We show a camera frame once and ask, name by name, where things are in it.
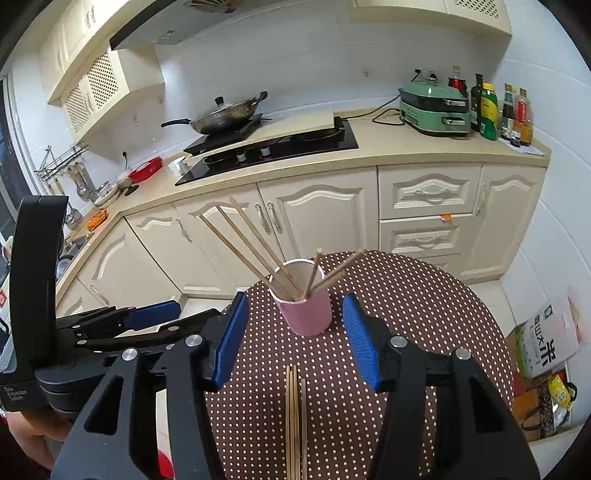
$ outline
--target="cutting board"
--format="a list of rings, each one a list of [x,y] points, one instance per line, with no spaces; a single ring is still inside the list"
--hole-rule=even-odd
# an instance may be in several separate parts
[[[286,116],[285,118],[278,118],[270,121],[262,120],[261,126],[256,129],[246,140],[196,155],[195,157],[192,157],[190,161],[196,163],[203,157],[213,155],[214,153],[224,152],[226,150],[231,150],[236,147],[244,147],[245,145],[264,142],[266,140],[273,140],[274,138],[287,137],[288,135],[313,132],[315,130],[323,130],[325,128],[334,128],[334,126],[335,115],[332,110],[300,113],[298,115]]]

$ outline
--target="screw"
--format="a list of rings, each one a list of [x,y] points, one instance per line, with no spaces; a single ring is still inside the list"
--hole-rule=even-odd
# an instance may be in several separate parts
[[[203,342],[203,337],[201,335],[189,335],[187,338],[185,338],[185,343],[187,346],[201,345],[201,342]]]
[[[400,335],[396,335],[390,339],[390,345],[396,348],[404,348],[408,345],[408,340]]]
[[[466,348],[459,348],[456,350],[456,357],[460,360],[469,360],[472,357],[470,350]]]
[[[137,356],[138,356],[138,351],[135,348],[128,348],[127,350],[123,350],[123,353],[121,354],[121,357],[126,362],[133,360]]]

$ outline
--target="frying pan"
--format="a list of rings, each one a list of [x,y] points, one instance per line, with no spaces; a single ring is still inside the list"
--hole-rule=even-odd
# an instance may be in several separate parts
[[[217,110],[200,118],[199,120],[191,120],[188,118],[180,118],[178,120],[171,120],[165,122],[161,127],[169,125],[191,125],[193,129],[202,135],[212,135],[222,132],[236,124],[244,123],[256,112],[256,107],[265,98],[267,92],[261,92],[259,98],[250,98],[240,103],[224,103],[223,97],[216,98]]]

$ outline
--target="kitchen floor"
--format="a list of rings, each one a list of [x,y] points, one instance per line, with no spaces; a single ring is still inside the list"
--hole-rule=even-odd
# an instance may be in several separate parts
[[[505,297],[505,292],[498,280],[483,283],[474,283],[469,285],[470,289],[484,302],[491,311],[497,324],[501,328],[503,335],[507,336],[515,327],[513,313]],[[187,317],[195,313],[203,312],[208,309],[223,310],[229,300],[214,299],[187,299],[183,308],[182,317]],[[158,392],[156,395],[156,430],[158,436],[158,448],[168,458],[170,455],[170,441],[168,438],[168,421],[166,414],[166,391]]]

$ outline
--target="polka dot tablecloth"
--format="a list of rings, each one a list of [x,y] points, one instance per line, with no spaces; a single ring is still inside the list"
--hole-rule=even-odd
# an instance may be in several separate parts
[[[327,255],[324,271],[350,252]],[[228,479],[284,479],[285,365],[308,382],[308,476],[365,480],[378,440],[386,394],[375,394],[357,372],[341,320],[342,297],[354,292],[368,315],[420,348],[449,354],[465,347],[507,404],[513,399],[509,353],[491,313],[460,281],[427,263],[370,252],[330,289],[333,322],[315,338],[295,335],[267,288],[248,290],[250,309],[231,380],[207,406]],[[420,474],[430,471],[436,392],[428,387]]]

